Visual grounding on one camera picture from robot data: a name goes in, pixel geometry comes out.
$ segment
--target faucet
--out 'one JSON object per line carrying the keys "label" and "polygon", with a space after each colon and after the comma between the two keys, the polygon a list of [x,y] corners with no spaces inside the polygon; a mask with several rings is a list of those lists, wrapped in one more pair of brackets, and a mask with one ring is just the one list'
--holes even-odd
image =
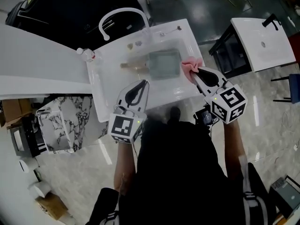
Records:
{"label": "faucet", "polygon": [[272,13],[270,15],[270,17],[268,17],[264,22],[262,22],[262,25],[264,27],[267,27],[270,23],[273,23],[273,25],[275,26],[276,31],[278,31],[278,28],[277,28],[276,24],[274,23],[275,19],[278,21],[279,25],[281,26],[280,21],[278,20],[278,18],[276,17],[276,15],[274,13]]}
{"label": "faucet", "polygon": [[109,40],[109,36],[105,33],[105,31],[103,30],[102,28],[102,24],[104,23],[104,21],[110,17],[111,15],[114,15],[116,13],[120,13],[120,12],[136,12],[138,13],[139,15],[142,16],[143,20],[144,20],[144,23],[146,25],[146,32],[147,32],[147,37],[148,39],[151,41],[152,40],[152,33],[150,31],[150,27],[149,27],[149,23],[148,23],[148,20],[147,20],[147,17],[145,15],[145,13],[143,13],[141,10],[139,9],[136,9],[136,8],[133,8],[133,7],[123,7],[123,8],[118,8],[116,10],[113,10],[111,12],[109,12],[108,14],[104,15],[104,17],[100,20],[99,22],[99,30],[100,32],[102,33],[103,35],[103,38],[105,41],[108,41]]}

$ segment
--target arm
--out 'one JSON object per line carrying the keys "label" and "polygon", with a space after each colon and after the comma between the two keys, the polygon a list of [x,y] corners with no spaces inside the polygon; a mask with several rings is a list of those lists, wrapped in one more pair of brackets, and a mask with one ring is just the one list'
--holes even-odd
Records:
{"label": "arm", "polygon": [[245,155],[240,127],[237,120],[224,124],[225,136],[225,165],[227,176],[233,180],[240,173],[239,156]]}
{"label": "arm", "polygon": [[135,175],[135,161],[132,146],[119,142],[116,170],[114,172],[114,189],[125,195]]}

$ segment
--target sink basin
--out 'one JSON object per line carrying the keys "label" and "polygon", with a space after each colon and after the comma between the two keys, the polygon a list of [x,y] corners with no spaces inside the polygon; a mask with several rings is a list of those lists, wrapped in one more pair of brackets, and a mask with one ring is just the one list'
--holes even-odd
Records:
{"label": "sink basin", "polygon": [[265,19],[232,18],[231,23],[236,30],[246,51],[252,71],[259,71],[275,66],[295,62],[289,40],[282,26],[270,23],[262,25]]}
{"label": "sink basin", "polygon": [[121,68],[121,63],[170,49],[178,50],[183,60],[189,56],[202,57],[186,19],[154,26],[150,30],[153,42],[147,41],[142,31],[138,31],[95,50],[102,54],[102,64],[96,61],[87,63],[100,122],[109,120],[120,91],[137,80],[146,79],[150,83],[146,109],[200,95],[196,86],[184,76],[181,67],[178,77],[162,80],[152,80],[149,72]]}

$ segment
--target cardboard box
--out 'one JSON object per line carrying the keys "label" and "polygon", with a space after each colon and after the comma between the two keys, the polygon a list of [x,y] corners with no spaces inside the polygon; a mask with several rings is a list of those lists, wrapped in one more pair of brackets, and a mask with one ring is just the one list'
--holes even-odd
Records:
{"label": "cardboard box", "polygon": [[60,219],[67,212],[67,207],[60,197],[53,193],[48,193],[45,198],[36,199],[41,209],[55,220]]}
{"label": "cardboard box", "polygon": [[1,126],[8,127],[20,120],[22,117],[32,113],[31,103],[26,99],[2,100],[3,115],[0,119]]}

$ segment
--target black chair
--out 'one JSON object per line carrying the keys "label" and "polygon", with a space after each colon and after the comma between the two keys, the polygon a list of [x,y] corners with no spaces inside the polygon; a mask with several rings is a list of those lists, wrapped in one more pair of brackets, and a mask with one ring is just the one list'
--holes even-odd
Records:
{"label": "black chair", "polygon": [[273,81],[286,80],[290,82],[291,97],[284,97],[284,100],[273,100],[273,102],[297,103],[300,101],[300,74],[290,74],[287,77],[272,79]]}

